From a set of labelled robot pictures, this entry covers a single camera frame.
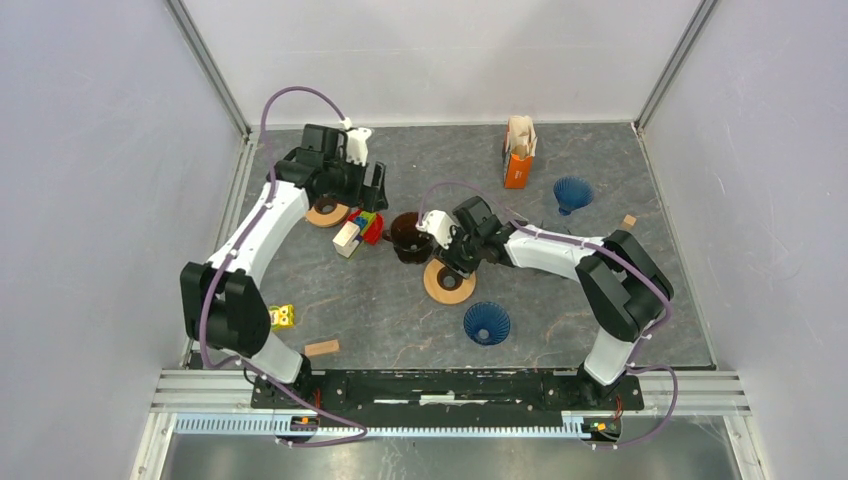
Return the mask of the dark brown dripper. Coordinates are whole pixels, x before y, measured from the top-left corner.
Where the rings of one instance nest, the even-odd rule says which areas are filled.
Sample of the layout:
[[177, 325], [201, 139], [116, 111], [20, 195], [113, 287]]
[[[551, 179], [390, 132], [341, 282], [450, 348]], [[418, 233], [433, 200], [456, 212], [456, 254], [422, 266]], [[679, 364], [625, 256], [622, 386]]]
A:
[[433, 255], [433, 237], [417, 228], [418, 220], [417, 212], [405, 212], [398, 215], [382, 232], [382, 238], [391, 244], [396, 257], [403, 264], [424, 264]]

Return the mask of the orange coffee filter box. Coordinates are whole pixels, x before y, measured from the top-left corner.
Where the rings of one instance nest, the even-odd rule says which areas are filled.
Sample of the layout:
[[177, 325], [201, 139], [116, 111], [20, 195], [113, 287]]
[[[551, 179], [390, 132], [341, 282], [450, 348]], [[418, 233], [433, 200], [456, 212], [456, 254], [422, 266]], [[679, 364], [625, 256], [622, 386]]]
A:
[[503, 142], [503, 185], [506, 189], [526, 187], [536, 154], [538, 137], [530, 116], [510, 116]]

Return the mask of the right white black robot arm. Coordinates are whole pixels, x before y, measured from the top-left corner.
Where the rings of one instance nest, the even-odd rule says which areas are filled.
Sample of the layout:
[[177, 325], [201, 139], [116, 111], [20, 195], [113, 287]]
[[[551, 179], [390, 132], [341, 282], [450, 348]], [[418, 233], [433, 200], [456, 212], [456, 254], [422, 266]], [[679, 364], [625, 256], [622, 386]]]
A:
[[602, 408], [617, 396], [636, 347], [672, 312], [670, 281], [625, 230], [578, 237], [503, 221], [479, 196], [452, 213], [422, 211], [415, 227], [432, 238], [435, 257], [464, 278], [487, 261], [547, 272], [580, 285], [599, 324], [590, 353], [578, 368], [578, 396], [591, 408]]

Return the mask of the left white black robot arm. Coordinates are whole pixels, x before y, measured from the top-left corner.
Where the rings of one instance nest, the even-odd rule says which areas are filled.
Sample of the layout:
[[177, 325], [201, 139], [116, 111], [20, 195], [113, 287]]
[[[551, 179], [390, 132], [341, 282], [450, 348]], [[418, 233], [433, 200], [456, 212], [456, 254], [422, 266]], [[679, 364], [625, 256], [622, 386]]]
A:
[[368, 160], [372, 135], [366, 127], [306, 125], [300, 145], [273, 164], [234, 234], [208, 260], [189, 262], [180, 273], [188, 337], [276, 379], [275, 392], [290, 407], [312, 399], [314, 381], [301, 372], [304, 355], [272, 333], [260, 283], [286, 236], [317, 202], [387, 209], [385, 165]]

